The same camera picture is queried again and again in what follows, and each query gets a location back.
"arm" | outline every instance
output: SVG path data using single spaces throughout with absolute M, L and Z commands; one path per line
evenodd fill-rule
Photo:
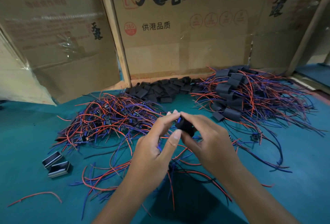
M 157 148 L 158 140 L 179 117 L 180 113 L 175 110 L 173 114 L 158 118 L 150 132 L 138 140 L 127 175 L 93 224 L 130 223 L 145 198 L 159 186 L 167 173 L 181 130 L 171 134 L 162 152 Z
M 298 223 L 240 162 L 223 127 L 203 115 L 184 112 L 181 115 L 199 130 L 203 138 L 197 143 L 182 132 L 184 144 L 228 190 L 250 223 Z

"person's left hand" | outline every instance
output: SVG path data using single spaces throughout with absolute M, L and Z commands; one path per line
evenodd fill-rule
M 145 198 L 160 185 L 178 146 L 181 130 L 175 130 L 170 135 L 162 152 L 157 148 L 158 140 L 167 133 L 172 121 L 179 117 L 180 113 L 176 110 L 173 111 L 173 114 L 168 112 L 166 116 L 156 120 L 147 135 L 138 140 L 132 162 L 122 182 L 129 188 L 128 190 L 138 190 Z

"wooden post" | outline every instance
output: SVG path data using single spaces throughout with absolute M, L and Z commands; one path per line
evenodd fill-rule
M 120 63 L 120 67 L 122 68 L 124 82 L 126 84 L 126 87 L 131 87 L 132 86 L 131 76 L 129 75 L 129 70 L 128 70 L 127 61 L 126 61 L 126 55 L 125 55 L 125 49 L 124 49 L 124 45 L 122 42 L 122 36 L 121 36 L 120 30 L 119 30 L 119 25 L 118 25 L 118 20 L 117 20 L 116 11 L 114 8 L 113 0 L 103 0 L 103 4 L 104 4 L 105 10 L 107 12 L 107 17 L 108 17 L 111 32 L 113 35 L 114 43 L 117 48 L 119 63 Z
M 311 38 L 311 35 L 313 34 L 318 22 L 320 21 L 322 14 L 324 12 L 325 7 L 328 5 L 330 0 L 321 0 L 320 4 L 318 5 L 318 8 L 315 11 L 315 14 L 310 22 L 310 24 L 307 27 L 307 30 L 297 48 L 296 53 L 294 54 L 292 61 L 290 63 L 290 66 L 288 70 L 285 73 L 285 76 L 289 77 L 292 75 L 293 71 L 295 70 L 297 64 L 299 63 L 299 60 L 301 59 L 301 56 L 304 53 L 304 50 L 308 44 L 308 41 Z

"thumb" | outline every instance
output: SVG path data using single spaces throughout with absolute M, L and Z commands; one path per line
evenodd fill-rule
M 172 155 L 179 144 L 181 133 L 182 131 L 177 129 L 170 135 L 170 137 L 167 139 L 167 142 L 165 143 L 163 151 L 159 154 L 160 159 L 168 163 L 170 162 Z
M 184 145 L 186 145 L 186 147 L 189 148 L 198 157 L 201 152 L 200 144 L 192 139 L 186 132 L 182 132 L 181 139 Z

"blue surface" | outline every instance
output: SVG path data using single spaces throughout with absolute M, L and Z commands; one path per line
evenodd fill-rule
M 0 111 L 0 163 L 3 166 L 0 178 L 1 223 L 90 223 L 102 209 L 105 203 L 100 204 L 97 199 L 87 201 L 84 219 L 80 221 L 83 201 L 89 190 L 83 185 L 70 187 L 68 184 L 81 180 L 82 170 L 93 162 L 96 162 L 98 167 L 108 167 L 110 155 L 83 159 L 94 153 L 106 152 L 107 149 L 96 150 L 86 146 L 80 150 L 83 155 L 77 152 L 70 155 L 64 153 L 73 164 L 74 170 L 70 176 L 57 180 L 49 179 L 47 171 L 41 164 L 41 161 L 47 157 L 49 147 L 54 143 L 56 133 L 68 124 L 56 115 L 70 119 L 76 112 L 85 108 L 84 105 L 77 107 L 74 105 L 90 100 L 89 97 L 80 97 L 58 107 L 23 102 L 3 104 L 5 109 Z M 319 110 L 319 113 L 309 115 L 312 125 L 319 129 L 330 130 L 330 107 L 314 97 L 311 97 L 311 100 Z M 192 114 L 211 115 L 192 108 L 193 101 L 187 95 L 178 96 L 173 103 L 164 106 L 167 110 L 177 109 Z M 322 138 L 314 132 L 302 130 L 294 125 L 289 129 L 273 130 L 278 134 L 282 145 L 283 165 L 290 166 L 293 173 L 270 172 L 268 166 L 243 150 L 238 151 L 241 161 L 261 183 L 274 184 L 273 188 L 268 189 L 269 192 L 299 221 L 330 223 L 326 211 L 330 207 L 329 134 Z M 247 135 L 236 135 L 249 140 Z M 117 139 L 110 139 L 107 145 L 117 142 Z M 181 150 L 182 148 L 179 147 L 176 152 L 179 153 Z M 261 146 L 256 145 L 253 152 L 272 163 L 279 159 L 276 148 L 267 141 Z M 129 151 L 125 150 L 120 162 L 129 158 Z M 245 223 L 246 218 L 239 207 L 235 203 L 230 203 L 227 207 L 225 197 L 213 185 L 194 184 L 193 180 L 188 179 L 183 177 L 175 179 L 175 183 L 184 183 L 178 185 L 178 188 L 175 187 L 177 207 L 175 215 L 171 210 L 171 201 L 167 200 L 169 185 L 165 182 L 158 195 L 151 195 L 144 202 L 153 217 L 150 218 L 140 208 L 133 223 L 188 223 L 182 216 L 180 217 L 180 211 L 189 213 L 189 210 L 192 211 L 191 214 L 200 215 L 202 219 L 199 221 L 195 219 L 191 223 Z M 102 186 L 119 183 L 120 179 L 115 176 L 112 181 L 109 180 Z M 63 204 L 60 204 L 53 195 L 39 195 L 6 208 L 8 204 L 24 196 L 43 191 L 57 193 Z M 185 204 L 191 204 L 196 208 L 183 209 Z
M 297 67 L 296 72 L 330 87 L 330 66 L 323 63 L 307 64 Z

